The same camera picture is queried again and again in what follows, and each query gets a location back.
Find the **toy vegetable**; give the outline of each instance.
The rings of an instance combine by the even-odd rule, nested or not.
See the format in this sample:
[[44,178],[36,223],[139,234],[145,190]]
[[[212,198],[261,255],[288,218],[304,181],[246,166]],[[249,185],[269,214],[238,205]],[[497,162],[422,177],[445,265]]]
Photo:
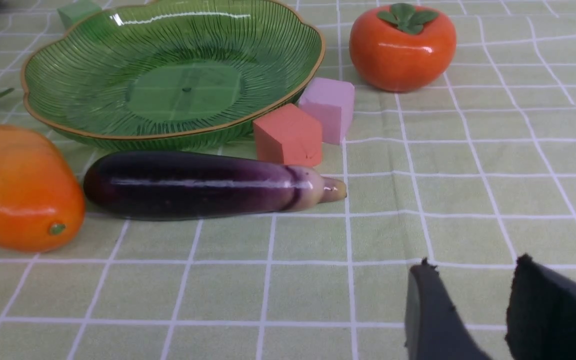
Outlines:
[[82,188],[55,145],[33,130],[0,125],[0,248],[60,248],[84,215]]
[[346,197],[345,183],[312,168],[179,151],[110,153],[83,189],[110,214],[148,221],[295,212]]
[[457,49],[450,18],[397,3],[361,14],[350,29],[350,60],[372,86],[389,92],[425,87],[446,71]]

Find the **bowl rim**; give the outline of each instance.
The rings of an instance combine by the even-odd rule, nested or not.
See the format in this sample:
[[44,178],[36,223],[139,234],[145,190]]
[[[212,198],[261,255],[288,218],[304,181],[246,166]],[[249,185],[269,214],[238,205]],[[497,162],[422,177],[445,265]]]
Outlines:
[[33,107],[30,105],[30,102],[28,99],[30,96],[30,89],[28,88],[28,84],[26,83],[26,68],[27,68],[28,64],[30,63],[30,61],[35,57],[35,55],[37,55],[39,52],[43,51],[45,48],[48,48],[52,45],[59,43],[60,41],[62,41],[64,39],[66,39],[71,34],[71,32],[73,30],[75,30],[81,23],[84,23],[85,21],[92,18],[93,16],[96,16],[97,14],[100,14],[104,11],[112,10],[112,9],[127,9],[127,8],[134,9],[134,8],[147,7],[153,3],[160,2],[160,0],[150,0],[144,4],[115,6],[115,7],[112,7],[112,9],[101,9],[100,11],[96,11],[96,12],[90,14],[89,16],[82,18],[80,21],[77,21],[76,23],[74,23],[58,39],[55,39],[54,41],[50,41],[49,43],[46,43],[45,45],[32,51],[32,53],[30,53],[30,55],[28,55],[28,57],[26,57],[26,59],[23,61],[23,64],[21,66],[21,71],[20,71],[21,87],[23,89],[23,107],[25,107],[25,110],[28,112],[28,114],[30,114],[30,116],[32,116],[36,120],[40,121],[41,123],[44,123],[44,125],[50,126],[51,128],[56,128],[58,130],[62,130],[63,132],[71,133],[71,134],[82,136],[82,137],[87,137],[90,139],[103,140],[103,141],[151,141],[151,140],[157,140],[157,139],[170,139],[170,138],[176,138],[176,137],[183,137],[186,135],[198,135],[198,134],[202,134],[202,133],[214,132],[215,130],[221,130],[224,128],[230,128],[231,126],[240,125],[241,123],[244,123],[250,119],[254,119],[254,118],[260,116],[261,114],[264,114],[268,110],[276,107],[277,105],[286,102],[286,100],[292,98],[295,94],[297,94],[299,91],[304,89],[306,87],[306,85],[308,85],[308,83],[314,78],[315,73],[317,72],[318,68],[320,68],[320,66],[322,66],[324,55],[326,54],[326,49],[327,49],[326,48],[327,47],[326,38],[325,38],[323,32],[317,26],[304,20],[304,18],[302,18],[301,14],[299,14],[297,12],[297,10],[293,9],[292,7],[288,6],[287,4],[285,4],[279,0],[260,0],[260,1],[275,3],[281,7],[288,9],[293,15],[295,15],[297,20],[300,23],[302,23],[302,25],[306,25],[306,27],[313,29],[315,31],[315,33],[317,34],[317,36],[319,37],[319,39],[321,40],[321,48],[319,50],[318,59],[315,62],[312,69],[310,70],[310,73],[306,76],[306,78],[299,85],[295,86],[295,88],[292,89],[292,91],[288,92],[286,95],[279,98],[279,100],[274,101],[272,104],[266,105],[266,107],[264,107],[263,109],[259,109],[255,112],[248,114],[247,116],[243,116],[241,118],[238,118],[237,120],[230,121],[228,123],[222,123],[221,125],[204,127],[201,129],[188,130],[188,131],[170,132],[167,134],[153,134],[153,135],[139,135],[139,136],[135,136],[135,135],[103,135],[103,134],[98,134],[95,132],[88,132],[85,130],[73,129],[69,126],[65,126],[65,125],[62,125],[61,123],[56,123],[52,120],[49,120],[48,118],[45,118],[45,117],[39,115],[33,109]]

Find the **purple eggplant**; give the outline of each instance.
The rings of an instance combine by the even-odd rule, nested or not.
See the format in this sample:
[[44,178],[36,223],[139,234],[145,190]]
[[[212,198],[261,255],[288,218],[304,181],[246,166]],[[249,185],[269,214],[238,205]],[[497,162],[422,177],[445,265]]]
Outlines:
[[83,190],[97,207],[144,221],[297,212],[347,196],[313,168],[180,151],[122,151],[98,159]]

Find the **green tablecloth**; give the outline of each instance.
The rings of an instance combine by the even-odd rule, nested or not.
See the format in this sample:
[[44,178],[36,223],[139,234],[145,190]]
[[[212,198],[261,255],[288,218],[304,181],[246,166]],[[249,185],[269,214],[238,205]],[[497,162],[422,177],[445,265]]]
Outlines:
[[[22,62],[62,34],[64,4],[7,2],[0,89],[19,89]],[[514,259],[576,280],[576,0],[423,4],[452,16],[454,63],[395,96],[348,55],[376,2],[290,3],[326,35],[317,75],[356,85],[347,141],[318,166],[347,201],[171,223],[90,213],[66,248],[0,250],[0,360],[404,360],[407,269],[426,256],[478,344],[509,359]],[[45,133],[76,173],[103,154],[34,121],[20,91],[0,123]],[[213,151],[255,156],[249,140]]]

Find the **toy persimmon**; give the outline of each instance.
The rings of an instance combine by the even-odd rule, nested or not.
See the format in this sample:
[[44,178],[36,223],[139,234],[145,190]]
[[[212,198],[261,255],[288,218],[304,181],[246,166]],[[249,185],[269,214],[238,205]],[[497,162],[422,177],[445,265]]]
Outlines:
[[350,29],[354,68],[368,84],[411,92],[446,71],[457,50],[457,32],[444,13],[397,3],[361,14]]
[[34,130],[0,125],[0,248],[60,248],[84,216],[82,187],[57,147]]

